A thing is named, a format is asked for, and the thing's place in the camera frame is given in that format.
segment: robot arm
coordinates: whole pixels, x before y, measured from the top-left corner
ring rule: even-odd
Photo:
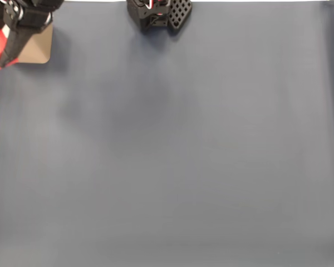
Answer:
[[[6,24],[10,33],[0,67],[19,56],[32,35],[41,33],[52,23],[52,12],[64,0],[0,0],[0,29]]]

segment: black mount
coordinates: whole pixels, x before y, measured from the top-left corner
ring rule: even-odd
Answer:
[[[153,1],[153,8],[148,9],[148,0],[127,0],[127,10],[132,20],[142,32],[151,27],[168,27],[172,33],[177,33],[191,13],[191,1]]]

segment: black robotic gripper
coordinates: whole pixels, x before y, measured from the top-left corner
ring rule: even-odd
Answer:
[[[10,28],[0,67],[17,58],[28,40],[52,23],[52,12],[62,3],[63,0],[0,0],[0,29],[5,24]]]
[[[127,0],[130,17],[142,32],[168,27],[177,33],[191,13],[190,0]]]

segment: perforated black bracket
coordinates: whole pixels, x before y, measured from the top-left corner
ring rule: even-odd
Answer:
[[[172,0],[171,11],[168,15],[168,27],[173,31],[179,31],[191,13],[190,0]]]

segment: table surface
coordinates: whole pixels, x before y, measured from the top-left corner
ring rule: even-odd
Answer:
[[[0,267],[334,266],[334,3],[106,6],[0,71]]]

